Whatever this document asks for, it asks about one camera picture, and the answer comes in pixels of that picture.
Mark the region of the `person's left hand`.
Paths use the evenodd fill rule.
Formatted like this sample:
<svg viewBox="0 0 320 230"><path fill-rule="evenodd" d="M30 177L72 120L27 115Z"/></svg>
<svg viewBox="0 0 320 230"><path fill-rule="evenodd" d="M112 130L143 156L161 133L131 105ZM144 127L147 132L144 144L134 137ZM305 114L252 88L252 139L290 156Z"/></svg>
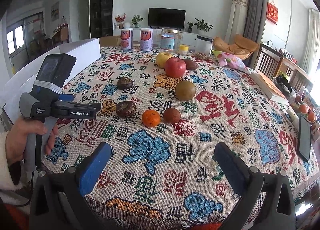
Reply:
<svg viewBox="0 0 320 230"><path fill-rule="evenodd" d="M8 166L23 160L23 153L29 134L45 135L48 132L41 121L18 118L7 134L5 140L5 152Z"/></svg>

